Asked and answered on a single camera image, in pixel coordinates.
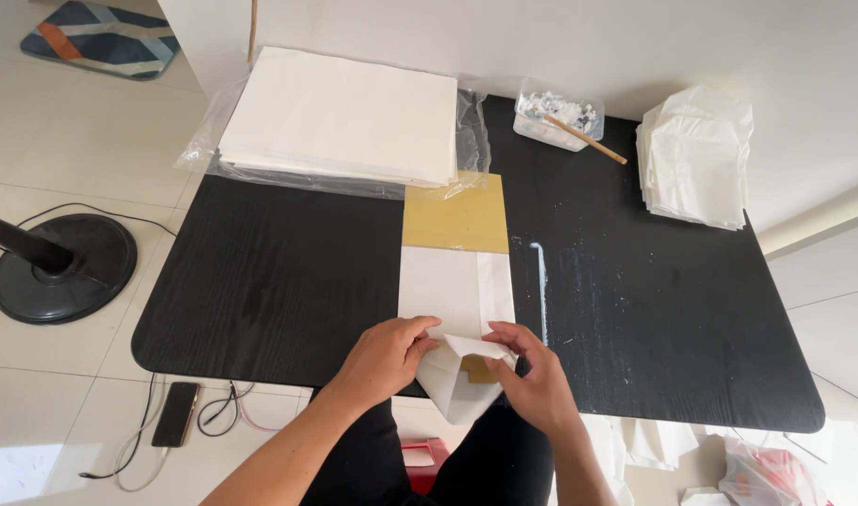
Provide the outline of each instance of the smartphone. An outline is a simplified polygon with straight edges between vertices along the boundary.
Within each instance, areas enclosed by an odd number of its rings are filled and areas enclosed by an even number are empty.
[[[157,429],[153,431],[151,446],[176,448],[185,442],[185,433],[191,413],[195,410],[198,400],[197,383],[176,382],[170,385],[166,396],[164,412],[157,421]]]

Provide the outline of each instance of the plastic container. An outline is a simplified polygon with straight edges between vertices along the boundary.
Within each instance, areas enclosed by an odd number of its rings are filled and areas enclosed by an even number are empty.
[[[580,97],[563,86],[524,77],[516,100],[513,132],[558,148],[579,151],[588,144],[557,125],[545,121],[550,114],[595,141],[603,138],[603,102]]]

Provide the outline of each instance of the white glue streak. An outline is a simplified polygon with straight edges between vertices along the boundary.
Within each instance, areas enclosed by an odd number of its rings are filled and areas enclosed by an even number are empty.
[[[544,300],[547,269],[544,268],[544,248],[536,242],[531,243],[529,247],[538,250],[538,288],[541,292],[541,342],[547,346],[547,305]]]

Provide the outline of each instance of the black cable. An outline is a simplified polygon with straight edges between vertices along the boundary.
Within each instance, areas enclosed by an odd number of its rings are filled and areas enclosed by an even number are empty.
[[[174,234],[170,229],[166,228],[164,225],[160,225],[160,224],[159,224],[159,223],[157,223],[157,222],[153,222],[153,221],[151,221],[151,220],[145,220],[144,218],[136,218],[135,216],[127,216],[126,214],[110,213],[109,211],[104,211],[103,209],[97,209],[97,207],[95,207],[95,206],[93,206],[93,205],[88,205],[88,204],[86,204],[86,203],[82,203],[82,202],[80,202],[80,201],[71,201],[71,202],[69,202],[69,203],[62,203],[62,204],[60,204],[60,205],[54,206],[54,207],[52,207],[51,209],[48,209],[48,210],[46,210],[46,211],[42,211],[42,212],[41,212],[41,213],[39,213],[39,214],[36,214],[35,216],[29,216],[29,218],[27,218],[27,219],[23,220],[23,221],[22,221],[22,222],[20,222],[20,223],[17,223],[17,226],[18,226],[18,227],[21,227],[21,226],[23,226],[26,222],[32,221],[32,220],[34,220],[35,218],[37,218],[37,217],[39,217],[39,216],[43,216],[43,215],[45,215],[45,214],[47,214],[47,213],[50,213],[50,212],[52,212],[52,211],[56,211],[56,210],[60,209],[61,207],[66,207],[67,205],[83,205],[83,206],[88,207],[88,208],[90,208],[90,209],[94,209],[94,210],[95,210],[95,211],[97,211],[98,213],[109,214],[110,216],[120,216],[120,218],[127,218],[127,219],[129,219],[129,220],[138,220],[139,222],[152,223],[152,224],[157,225],[158,227],[160,227],[160,228],[164,229],[164,230],[165,230],[169,235],[172,235],[173,237],[175,237],[175,236],[176,236],[176,234]],[[1,250],[1,251],[3,251],[4,253],[9,253],[9,251],[8,251],[6,248],[4,248],[4,247],[0,247],[0,250]]]
[[[219,438],[220,436],[224,436],[225,434],[227,434],[229,431],[232,431],[232,428],[235,426],[236,423],[238,423],[238,415],[239,415],[239,413],[241,413],[241,410],[238,407],[238,402],[239,402],[238,400],[241,399],[242,397],[244,397],[245,395],[249,394],[251,392],[251,390],[253,390],[253,389],[254,389],[254,384],[251,384],[251,386],[248,387],[247,390],[245,390],[241,394],[238,394],[238,392],[235,390],[235,385],[229,384],[229,396],[227,398],[216,399],[214,401],[208,402],[207,404],[204,404],[204,406],[201,407],[200,411],[198,411],[198,420],[197,420],[198,430],[201,432],[201,434],[203,434],[209,438]],[[229,427],[226,428],[225,431],[222,431],[219,433],[211,433],[208,431],[204,431],[204,427],[206,427],[211,421],[215,420],[216,417],[218,417],[220,414],[222,414],[222,412],[225,410],[225,408],[227,408],[229,406],[229,403],[231,403],[232,401],[234,401],[234,405],[235,405],[235,416],[232,419],[232,423],[229,425]],[[219,410],[216,413],[214,413],[213,416],[208,418],[207,421],[205,421],[202,424],[201,423],[201,417],[204,416],[204,411],[207,408],[210,408],[210,406],[212,406],[218,402],[222,402],[223,405],[219,408]]]
[[[117,474],[121,473],[123,471],[123,469],[126,469],[126,466],[128,466],[129,463],[132,462],[132,459],[135,457],[135,452],[138,450],[138,443],[140,443],[142,440],[142,428],[144,427],[144,423],[147,420],[148,411],[151,410],[151,399],[153,398],[153,379],[154,379],[154,376],[156,376],[156,375],[157,375],[156,373],[151,374],[151,384],[148,385],[148,402],[144,406],[144,414],[142,415],[142,424],[139,426],[138,432],[135,434],[135,446],[132,448],[132,453],[129,454],[129,459],[126,461],[126,463],[123,466],[120,466],[119,469],[117,469],[113,473],[110,473],[109,475],[98,476],[98,475],[93,475],[92,473],[79,473],[79,478],[88,478],[90,480],[102,480],[104,478],[110,478],[113,475],[117,475]]]

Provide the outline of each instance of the floor mat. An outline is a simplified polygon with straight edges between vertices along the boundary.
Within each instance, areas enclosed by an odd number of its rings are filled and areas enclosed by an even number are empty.
[[[148,80],[164,73],[179,42],[165,19],[70,1],[32,30],[19,49],[45,60]]]

